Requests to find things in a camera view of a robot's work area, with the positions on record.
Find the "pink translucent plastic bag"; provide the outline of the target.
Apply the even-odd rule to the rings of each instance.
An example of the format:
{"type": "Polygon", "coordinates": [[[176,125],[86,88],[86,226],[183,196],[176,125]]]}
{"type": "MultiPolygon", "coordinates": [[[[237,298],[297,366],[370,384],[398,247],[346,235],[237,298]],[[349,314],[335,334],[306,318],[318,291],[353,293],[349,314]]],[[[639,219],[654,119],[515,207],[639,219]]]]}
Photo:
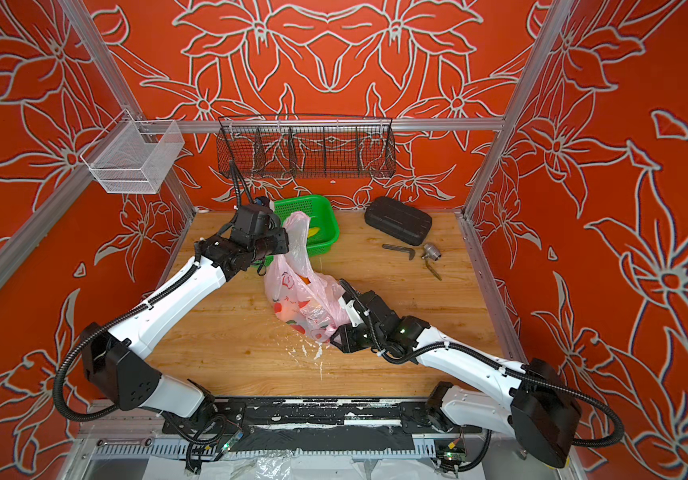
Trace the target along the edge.
{"type": "Polygon", "coordinates": [[[288,300],[298,304],[303,319],[298,324],[286,324],[318,343],[326,343],[337,327],[349,322],[339,305],[344,290],[330,275],[316,272],[305,254],[307,217],[296,212],[287,220],[287,226],[297,220],[301,223],[301,265],[298,266],[289,252],[276,255],[264,276],[264,291],[272,308],[275,302],[288,300]]]}

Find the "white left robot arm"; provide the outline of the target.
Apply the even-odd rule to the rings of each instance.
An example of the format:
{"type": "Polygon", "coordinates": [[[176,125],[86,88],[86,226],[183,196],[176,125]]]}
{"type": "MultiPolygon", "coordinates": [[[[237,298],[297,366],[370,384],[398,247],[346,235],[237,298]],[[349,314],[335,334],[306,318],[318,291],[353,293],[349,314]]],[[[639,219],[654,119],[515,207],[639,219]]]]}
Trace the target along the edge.
{"type": "Polygon", "coordinates": [[[120,317],[103,326],[92,324],[81,333],[54,377],[56,411],[75,422],[137,408],[183,419],[199,416],[206,405],[206,391],[161,373],[147,363],[147,357],[208,295],[266,257],[288,250],[288,234],[270,207],[256,203],[238,207],[216,234],[195,243],[193,256],[158,290],[120,317]],[[64,389],[77,360],[86,379],[111,406],[94,413],[80,413],[69,406],[64,389]]]}

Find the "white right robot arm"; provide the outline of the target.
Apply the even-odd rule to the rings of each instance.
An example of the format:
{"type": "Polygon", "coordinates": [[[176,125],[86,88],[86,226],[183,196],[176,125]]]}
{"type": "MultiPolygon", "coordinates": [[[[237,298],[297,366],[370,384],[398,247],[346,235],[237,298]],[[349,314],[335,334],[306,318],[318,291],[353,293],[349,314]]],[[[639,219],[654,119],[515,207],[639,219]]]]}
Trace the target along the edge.
{"type": "Polygon", "coordinates": [[[339,282],[347,324],[331,345],[343,353],[369,350],[392,365],[416,364],[451,377],[428,398],[438,429],[479,427],[515,439],[541,463],[566,466],[573,448],[620,443],[625,427],[606,403],[568,387],[541,359],[529,363],[484,353],[415,316],[399,316],[373,291],[339,282]]]}

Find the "orange fruit in bag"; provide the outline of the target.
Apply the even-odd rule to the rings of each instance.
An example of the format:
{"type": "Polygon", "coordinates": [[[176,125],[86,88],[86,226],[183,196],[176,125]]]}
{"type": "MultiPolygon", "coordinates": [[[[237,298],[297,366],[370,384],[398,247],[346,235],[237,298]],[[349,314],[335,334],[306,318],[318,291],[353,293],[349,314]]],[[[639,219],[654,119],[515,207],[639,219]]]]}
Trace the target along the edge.
{"type": "Polygon", "coordinates": [[[280,300],[273,304],[275,316],[286,324],[298,324],[303,319],[298,304],[288,300],[280,300]]]}

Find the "green plastic perforated basket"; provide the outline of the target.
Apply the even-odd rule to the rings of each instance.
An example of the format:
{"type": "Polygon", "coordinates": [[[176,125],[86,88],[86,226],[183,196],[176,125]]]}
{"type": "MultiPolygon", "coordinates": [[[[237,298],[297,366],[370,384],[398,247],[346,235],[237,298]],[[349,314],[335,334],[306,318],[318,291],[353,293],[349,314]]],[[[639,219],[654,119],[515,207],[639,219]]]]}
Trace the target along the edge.
{"type": "Polygon", "coordinates": [[[288,233],[290,255],[297,265],[301,265],[301,254],[297,247],[300,245],[301,223],[294,220],[291,226],[287,226],[287,220],[301,212],[307,217],[307,233],[311,227],[319,227],[320,232],[309,238],[306,234],[305,254],[308,260],[312,257],[326,254],[338,241],[340,228],[334,215],[329,200],[322,195],[304,195],[283,200],[269,200],[261,197],[266,206],[269,206],[279,217],[284,229],[288,233]]]}

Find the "silver metal fitting tool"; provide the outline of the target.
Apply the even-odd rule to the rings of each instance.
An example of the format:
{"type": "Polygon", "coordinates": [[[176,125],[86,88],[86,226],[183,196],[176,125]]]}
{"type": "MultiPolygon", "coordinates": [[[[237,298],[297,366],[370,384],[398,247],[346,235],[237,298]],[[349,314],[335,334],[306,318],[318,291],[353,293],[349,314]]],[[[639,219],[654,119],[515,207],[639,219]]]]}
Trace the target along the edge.
{"type": "Polygon", "coordinates": [[[427,242],[422,246],[423,254],[422,259],[424,261],[427,270],[439,281],[442,280],[442,276],[437,272],[433,264],[440,260],[442,257],[442,252],[433,243],[427,242]]]}

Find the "black plastic tool case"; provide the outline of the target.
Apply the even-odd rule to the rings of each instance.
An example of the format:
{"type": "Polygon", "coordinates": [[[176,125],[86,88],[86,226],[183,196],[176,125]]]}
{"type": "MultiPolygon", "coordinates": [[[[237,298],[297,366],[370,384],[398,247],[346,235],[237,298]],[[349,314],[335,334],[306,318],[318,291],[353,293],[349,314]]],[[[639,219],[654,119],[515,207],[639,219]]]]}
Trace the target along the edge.
{"type": "Polygon", "coordinates": [[[393,198],[376,198],[365,210],[367,225],[411,246],[421,245],[428,236],[432,217],[393,198]]]}

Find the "dark metal bracket tool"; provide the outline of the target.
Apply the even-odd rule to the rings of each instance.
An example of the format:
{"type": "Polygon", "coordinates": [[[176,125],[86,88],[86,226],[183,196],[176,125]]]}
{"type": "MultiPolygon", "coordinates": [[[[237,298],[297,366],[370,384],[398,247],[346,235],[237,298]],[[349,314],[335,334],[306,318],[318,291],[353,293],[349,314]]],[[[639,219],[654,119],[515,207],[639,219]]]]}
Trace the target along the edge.
{"type": "Polygon", "coordinates": [[[393,245],[393,244],[383,244],[382,248],[385,250],[389,250],[389,251],[405,253],[408,255],[408,259],[410,261],[412,261],[416,256],[415,249],[411,248],[411,247],[405,247],[405,246],[393,245]]]}

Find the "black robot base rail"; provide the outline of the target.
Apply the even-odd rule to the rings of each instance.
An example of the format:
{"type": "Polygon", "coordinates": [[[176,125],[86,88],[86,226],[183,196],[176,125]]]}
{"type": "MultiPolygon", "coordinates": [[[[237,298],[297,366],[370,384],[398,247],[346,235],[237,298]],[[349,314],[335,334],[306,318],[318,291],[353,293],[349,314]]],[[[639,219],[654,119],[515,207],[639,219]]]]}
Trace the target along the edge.
{"type": "Polygon", "coordinates": [[[216,407],[227,420],[201,437],[233,440],[229,460],[270,454],[429,459],[453,441],[471,447],[482,432],[441,429],[423,398],[224,397],[216,407]]]}

